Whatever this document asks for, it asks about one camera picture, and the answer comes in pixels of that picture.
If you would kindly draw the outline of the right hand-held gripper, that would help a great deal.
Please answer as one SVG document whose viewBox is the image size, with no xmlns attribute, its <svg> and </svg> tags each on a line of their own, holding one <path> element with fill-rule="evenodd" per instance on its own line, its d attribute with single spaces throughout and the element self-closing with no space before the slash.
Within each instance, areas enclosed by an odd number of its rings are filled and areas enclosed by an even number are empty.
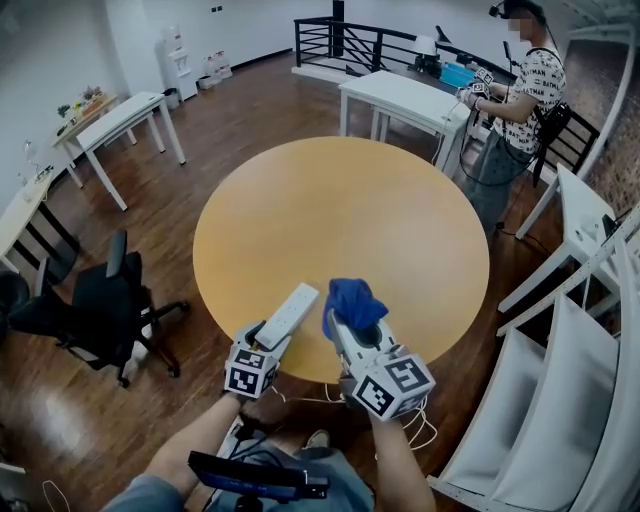
<svg viewBox="0 0 640 512">
<path fill-rule="evenodd" d="M 342 364 L 343 395 L 377 419 L 410 412 L 435 387 L 422 358 L 399 344 L 384 320 L 355 329 L 333 309 L 326 320 Z"/>
</svg>

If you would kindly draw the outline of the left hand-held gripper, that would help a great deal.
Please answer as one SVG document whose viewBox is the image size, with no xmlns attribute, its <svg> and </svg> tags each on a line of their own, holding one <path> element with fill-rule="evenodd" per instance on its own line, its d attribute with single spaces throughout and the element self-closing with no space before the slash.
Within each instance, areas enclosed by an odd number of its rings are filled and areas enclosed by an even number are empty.
<svg viewBox="0 0 640 512">
<path fill-rule="evenodd" d="M 286 335 L 273 348 L 266 348 L 256 340 L 265 324 L 262 320 L 235 334 L 225 362 L 226 392 L 257 400 L 273 384 L 292 336 Z"/>
</svg>

